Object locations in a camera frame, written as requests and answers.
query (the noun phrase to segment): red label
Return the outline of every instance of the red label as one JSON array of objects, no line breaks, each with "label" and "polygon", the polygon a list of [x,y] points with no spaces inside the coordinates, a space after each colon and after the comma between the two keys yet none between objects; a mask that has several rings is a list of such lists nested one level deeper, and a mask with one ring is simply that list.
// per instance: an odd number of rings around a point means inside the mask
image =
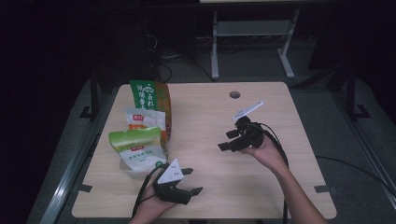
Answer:
[{"label": "red label", "polygon": [[133,120],[140,120],[140,121],[143,121],[144,118],[145,118],[145,117],[142,116],[142,115],[133,115],[133,116],[132,116],[132,119],[133,119]]},{"label": "red label", "polygon": [[141,146],[141,147],[131,147],[131,150],[132,151],[137,151],[137,150],[140,150],[140,149],[143,149],[144,147],[143,146]]}]

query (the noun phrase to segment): white desk frame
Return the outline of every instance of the white desk frame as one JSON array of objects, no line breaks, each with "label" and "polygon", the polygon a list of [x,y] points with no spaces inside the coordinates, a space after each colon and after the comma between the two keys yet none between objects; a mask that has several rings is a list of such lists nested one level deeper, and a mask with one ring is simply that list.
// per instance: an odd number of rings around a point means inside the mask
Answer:
[{"label": "white desk frame", "polygon": [[280,61],[282,62],[287,78],[295,78],[286,53],[290,45],[291,38],[297,23],[300,9],[294,10],[291,20],[285,21],[218,21],[218,13],[213,15],[213,46],[212,46],[212,78],[219,79],[218,63],[218,36],[236,35],[284,35],[285,44],[281,49],[277,49]]}]

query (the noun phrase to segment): floor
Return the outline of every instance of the floor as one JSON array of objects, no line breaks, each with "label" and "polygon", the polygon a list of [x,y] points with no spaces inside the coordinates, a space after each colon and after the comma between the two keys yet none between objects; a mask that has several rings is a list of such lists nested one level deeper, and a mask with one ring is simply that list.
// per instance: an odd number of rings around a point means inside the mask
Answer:
[{"label": "floor", "polygon": [[[287,79],[276,48],[281,40],[263,39],[259,46],[240,45],[238,50],[224,44],[219,54],[218,82],[262,82],[282,81],[290,86],[290,93],[297,107],[311,146],[316,156],[330,157],[346,161],[361,169],[375,173],[375,167],[370,160],[367,148],[375,152],[388,171],[391,179],[396,179],[396,127],[386,113],[376,103],[368,85],[357,80],[356,105],[364,105],[370,113],[369,119],[358,119],[353,122],[343,109],[345,88],[338,93],[328,91],[326,85],[332,76],[327,76],[313,85],[295,90],[293,85],[312,77],[319,71],[307,70],[315,39],[293,40],[288,57],[296,75],[295,79]],[[177,52],[166,52],[166,58],[176,56]],[[162,80],[168,83],[212,82],[210,79],[210,51],[204,45],[199,51],[196,62],[184,57],[173,60],[162,60],[165,66],[160,66]],[[51,167],[35,206],[29,216],[28,223],[43,221],[43,216],[49,207],[55,190],[62,183],[64,171],[69,167],[76,151],[90,146],[94,137],[101,132],[106,121],[106,115],[117,94],[100,93],[101,114],[94,122],[79,117],[83,108],[90,105],[90,83],[82,88],[69,115],[63,135],[53,157]],[[367,138],[360,138],[363,133]],[[81,184],[90,157],[78,170],[78,176],[70,185],[67,200],[56,216],[56,223],[126,223],[129,218],[75,218],[71,215],[77,188]],[[395,204],[384,191],[377,180],[350,165],[337,161],[318,159],[318,164],[327,185],[332,189],[331,195],[337,209],[337,216],[330,223],[395,223]],[[255,223],[255,220],[222,220],[222,223]],[[264,223],[281,223],[280,219],[263,220]],[[185,220],[160,220],[158,223],[186,223]]]}]

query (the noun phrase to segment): forearm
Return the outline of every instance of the forearm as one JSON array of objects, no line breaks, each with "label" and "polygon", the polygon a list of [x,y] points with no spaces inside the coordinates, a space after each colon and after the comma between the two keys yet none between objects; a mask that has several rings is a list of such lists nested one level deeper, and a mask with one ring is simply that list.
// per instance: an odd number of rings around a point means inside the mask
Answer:
[{"label": "forearm", "polygon": [[287,167],[278,169],[273,173],[283,190],[291,218],[295,223],[327,223]]}]

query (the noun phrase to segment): wooden table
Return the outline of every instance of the wooden table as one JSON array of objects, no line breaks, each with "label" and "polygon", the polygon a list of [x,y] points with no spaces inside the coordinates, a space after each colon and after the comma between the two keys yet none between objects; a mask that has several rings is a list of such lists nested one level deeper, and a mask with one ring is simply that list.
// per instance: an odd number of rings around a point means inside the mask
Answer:
[{"label": "wooden table", "polygon": [[[283,193],[275,176],[248,155],[220,151],[234,129],[237,109],[264,100],[249,114],[269,125],[288,155],[290,169],[308,197],[326,218],[336,216],[329,192],[316,193],[325,182],[291,99],[281,82],[168,84],[172,101],[170,158],[182,168],[193,168],[179,183],[181,189],[204,187],[187,205],[166,212],[167,218],[281,218]],[[233,99],[231,91],[241,96]],[[108,116],[83,185],[73,207],[75,217],[130,217],[143,180],[120,169],[120,156],[108,143],[109,132],[127,129],[123,109],[134,106],[129,85],[122,86]]]}]

